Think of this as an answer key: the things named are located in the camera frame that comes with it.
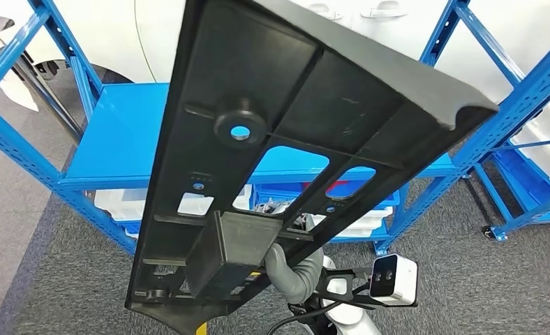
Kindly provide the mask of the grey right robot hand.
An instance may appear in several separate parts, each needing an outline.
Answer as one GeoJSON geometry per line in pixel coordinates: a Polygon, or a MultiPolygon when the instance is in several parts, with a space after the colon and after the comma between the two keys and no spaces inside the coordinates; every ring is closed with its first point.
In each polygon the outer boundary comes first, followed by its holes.
{"type": "Polygon", "coordinates": [[[287,264],[283,248],[274,243],[265,256],[265,268],[272,285],[284,296],[289,304],[304,301],[304,282],[287,264]]]}

